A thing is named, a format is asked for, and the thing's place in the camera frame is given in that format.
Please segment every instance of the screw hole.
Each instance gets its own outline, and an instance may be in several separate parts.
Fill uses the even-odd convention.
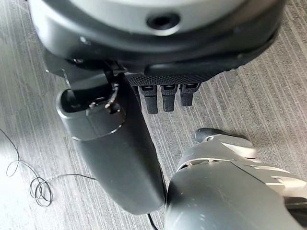
[[[175,13],[153,15],[148,18],[147,25],[155,30],[168,30],[180,22],[180,17]]]

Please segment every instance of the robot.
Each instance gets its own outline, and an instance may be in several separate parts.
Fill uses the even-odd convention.
[[[300,230],[307,183],[261,163],[245,137],[203,128],[168,189],[141,112],[191,106],[201,83],[275,40],[285,0],[28,0],[56,108],[77,150],[129,213],[166,207],[165,230]]]

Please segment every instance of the black cable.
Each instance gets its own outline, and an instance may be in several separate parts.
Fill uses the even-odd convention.
[[[153,222],[153,219],[152,219],[152,216],[150,215],[150,213],[148,213],[147,216],[148,216],[148,219],[149,219],[149,222],[150,222],[152,228],[153,228],[154,230],[158,230],[158,228],[155,226],[155,224],[154,224],[154,222]]]

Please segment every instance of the coiled wire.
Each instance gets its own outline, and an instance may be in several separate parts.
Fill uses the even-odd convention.
[[[16,156],[17,156],[17,160],[12,161],[7,169],[6,169],[6,175],[8,177],[12,177],[17,169],[19,164],[27,167],[28,169],[30,169],[34,175],[34,179],[30,182],[29,185],[29,194],[30,196],[36,201],[36,203],[41,206],[41,207],[48,207],[51,205],[52,200],[53,200],[53,194],[52,194],[52,190],[50,188],[50,184],[49,181],[59,178],[59,177],[63,177],[63,176],[80,176],[80,177],[85,177],[87,179],[90,180],[96,180],[93,177],[90,176],[86,176],[86,175],[82,175],[79,173],[68,173],[68,174],[61,174],[61,175],[57,175],[48,179],[44,179],[42,177],[39,176],[39,174],[34,170],[34,168],[28,164],[27,162],[23,161],[20,159],[20,154],[19,151],[16,147],[16,145],[14,144],[14,142],[11,140],[11,138],[2,130],[0,129],[0,131],[4,134],[4,136],[7,138],[7,140],[11,143],[11,145],[14,147],[15,152],[16,152]],[[13,165],[16,164],[16,167],[14,168],[13,172],[9,174],[9,169],[11,167],[13,167]]]

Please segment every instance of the gray carpet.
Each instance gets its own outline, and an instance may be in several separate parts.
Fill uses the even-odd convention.
[[[26,2],[0,0],[0,127],[41,176],[90,175],[55,110],[65,82],[44,71],[41,50]],[[177,97],[172,113],[144,113],[167,182],[200,127],[244,134],[263,161],[307,179],[306,95],[307,1],[289,0],[280,35],[263,55],[203,83],[192,107],[182,108]],[[83,178],[53,181],[54,203],[39,207],[28,194],[28,169],[5,176],[12,160],[15,152],[0,135],[1,230],[150,229],[146,216],[125,213],[97,182]],[[163,210],[154,221],[162,229]]]

